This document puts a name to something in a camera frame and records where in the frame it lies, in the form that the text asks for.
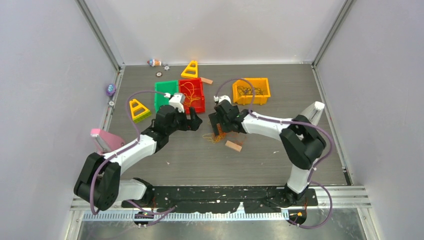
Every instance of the peeling black surface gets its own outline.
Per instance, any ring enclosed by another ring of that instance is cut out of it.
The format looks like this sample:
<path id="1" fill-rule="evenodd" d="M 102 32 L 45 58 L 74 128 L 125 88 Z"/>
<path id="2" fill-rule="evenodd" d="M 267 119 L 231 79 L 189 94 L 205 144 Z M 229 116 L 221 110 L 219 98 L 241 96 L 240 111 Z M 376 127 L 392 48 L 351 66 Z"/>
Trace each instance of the peeling black surface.
<path id="1" fill-rule="evenodd" d="M 165 211 L 176 206 L 175 213 L 233 213 L 240 202 L 244 212 L 279 213 L 280 208 L 290 207 L 283 198 L 283 188 L 276 186 L 154 186 L 154 202 L 134 201 L 142 207 L 159 208 Z M 302 207 L 307 199 L 308 206 L 317 206 L 315 190 L 309 188 L 304 196 L 293 206 Z M 127 202 L 123 208 L 133 208 Z"/>

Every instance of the orange wooden block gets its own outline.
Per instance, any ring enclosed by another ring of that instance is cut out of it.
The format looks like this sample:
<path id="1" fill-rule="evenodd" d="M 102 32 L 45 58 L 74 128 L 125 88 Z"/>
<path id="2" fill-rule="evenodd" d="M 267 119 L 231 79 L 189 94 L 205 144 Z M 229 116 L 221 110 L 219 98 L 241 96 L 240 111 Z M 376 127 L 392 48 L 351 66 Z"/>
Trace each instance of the orange wooden block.
<path id="1" fill-rule="evenodd" d="M 201 79 L 201 81 L 202 82 L 204 82 L 205 84 L 212 84 L 214 81 L 212 81 L 212 80 L 210 80 L 210 79 L 207 79 L 207 78 L 204 78 L 204 77 L 201 77 L 200 78 Z"/>
<path id="2" fill-rule="evenodd" d="M 232 141 L 226 141 L 225 146 L 229 147 L 230 149 L 234 149 L 237 152 L 240 152 L 242 150 L 242 146 L 237 145 Z"/>

